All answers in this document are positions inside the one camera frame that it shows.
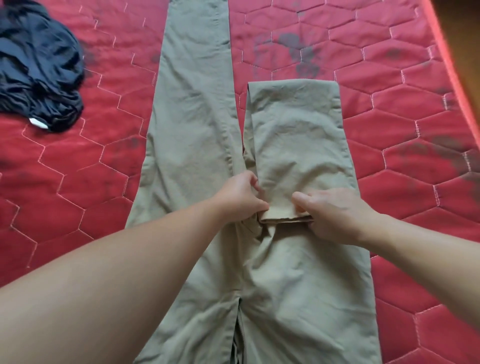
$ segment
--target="pant leg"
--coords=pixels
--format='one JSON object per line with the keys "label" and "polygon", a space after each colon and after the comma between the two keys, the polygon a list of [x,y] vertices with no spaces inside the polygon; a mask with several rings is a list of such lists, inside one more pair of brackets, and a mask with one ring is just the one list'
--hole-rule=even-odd
{"label": "pant leg", "polygon": [[338,85],[250,83],[247,108],[245,159],[271,206],[244,264],[247,362],[381,363],[368,251],[319,241],[290,202],[308,188],[358,188]]}
{"label": "pant leg", "polygon": [[[245,170],[228,26],[227,0],[170,2],[147,152],[127,226],[211,197]],[[240,255],[239,227],[230,224],[195,265],[137,362],[229,362]]]}

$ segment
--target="red mattress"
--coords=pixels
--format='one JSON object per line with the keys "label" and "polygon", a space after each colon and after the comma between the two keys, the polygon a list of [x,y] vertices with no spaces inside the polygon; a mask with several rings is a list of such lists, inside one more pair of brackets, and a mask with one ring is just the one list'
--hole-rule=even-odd
{"label": "red mattress", "polygon": [[[123,228],[144,158],[168,0],[45,0],[85,49],[64,134],[0,115],[0,285]],[[240,125],[248,81],[336,80],[375,209],[480,241],[480,153],[416,0],[230,0]],[[384,363],[480,362],[480,337],[372,257]]]}

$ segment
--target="right hand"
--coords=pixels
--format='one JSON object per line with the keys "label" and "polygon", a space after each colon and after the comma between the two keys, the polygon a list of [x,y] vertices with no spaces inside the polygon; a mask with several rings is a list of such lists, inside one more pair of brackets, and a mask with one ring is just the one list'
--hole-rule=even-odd
{"label": "right hand", "polygon": [[382,215],[349,188],[294,192],[292,202],[313,217],[310,228],[315,235],[335,243],[368,245],[370,235],[380,227]]}

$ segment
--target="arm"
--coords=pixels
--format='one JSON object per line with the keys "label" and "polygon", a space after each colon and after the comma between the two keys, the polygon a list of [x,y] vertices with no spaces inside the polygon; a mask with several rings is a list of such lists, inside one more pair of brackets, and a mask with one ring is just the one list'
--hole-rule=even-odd
{"label": "arm", "polygon": [[268,209],[251,172],[0,289],[0,363],[132,363],[224,224]]}
{"label": "arm", "polygon": [[295,192],[292,201],[312,215],[317,236],[382,256],[480,329],[480,243],[379,214],[349,189]]}

